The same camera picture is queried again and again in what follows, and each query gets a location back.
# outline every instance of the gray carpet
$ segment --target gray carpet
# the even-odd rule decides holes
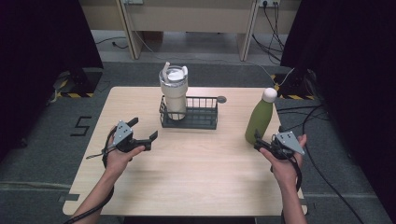
[[[159,86],[162,63],[105,63],[92,98],[58,98],[36,121],[27,136],[28,146],[11,150],[0,164],[0,223],[63,223],[63,201],[73,183],[85,148],[110,89],[114,86]],[[187,64],[192,87],[271,87],[272,80],[259,66]],[[272,73],[282,68],[267,67]],[[277,99],[277,109],[319,105],[314,100]],[[282,126],[302,133],[300,125],[311,111],[279,112]],[[348,157],[325,108],[305,125],[312,158],[328,181],[345,197],[364,223],[391,223],[359,166]],[[89,126],[85,129],[75,128]],[[304,158],[302,189],[309,223],[359,223]],[[120,223],[117,217],[101,217],[99,223]],[[280,223],[279,217],[257,217],[257,223]]]

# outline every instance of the light wood tabletop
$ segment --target light wood tabletop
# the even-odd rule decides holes
[[[105,146],[119,120],[139,118],[134,138],[147,139],[158,131],[151,151],[136,156],[117,181],[103,215],[116,216],[279,216],[280,190],[271,164],[245,140],[245,130],[263,88],[192,88],[188,96],[225,96],[219,104],[216,130],[163,128],[160,87],[115,87],[106,99],[78,169],[64,213],[72,215],[105,170],[102,157],[86,160]],[[263,137],[278,132],[274,108]]]

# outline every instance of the black curtain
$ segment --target black curtain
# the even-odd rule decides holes
[[[393,0],[303,0],[282,65],[317,75],[340,137],[396,222],[396,13]]]
[[[0,158],[29,132],[64,71],[101,67],[78,0],[0,2]]]

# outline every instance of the white tumbler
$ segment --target white tumbler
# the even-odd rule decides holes
[[[186,114],[186,92],[188,69],[166,63],[160,72],[161,90],[165,96],[166,109],[170,119],[184,119]]]

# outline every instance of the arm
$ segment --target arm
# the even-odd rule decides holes
[[[298,137],[301,147],[305,146],[306,135]],[[303,208],[300,204],[300,199],[296,189],[296,178],[297,174],[289,161],[281,161],[275,158],[271,152],[261,148],[260,152],[262,155],[273,165],[274,176],[279,185],[280,192],[282,195],[283,213],[286,224],[294,223],[307,223],[303,212]],[[303,163],[303,156],[299,153],[295,153],[300,168]]]
[[[136,147],[128,153],[124,153],[116,149],[109,152],[107,156],[107,168],[105,169],[105,172],[103,173],[95,187],[92,189],[88,197],[79,206],[73,217],[83,214],[97,206],[99,203],[103,202],[107,195],[110,193],[116,181],[121,176],[122,172],[125,170],[128,162],[132,159],[132,157],[136,156],[144,149],[145,148],[142,146]],[[99,209],[90,216],[84,217],[83,219],[75,223],[96,223],[101,212],[102,209]]]

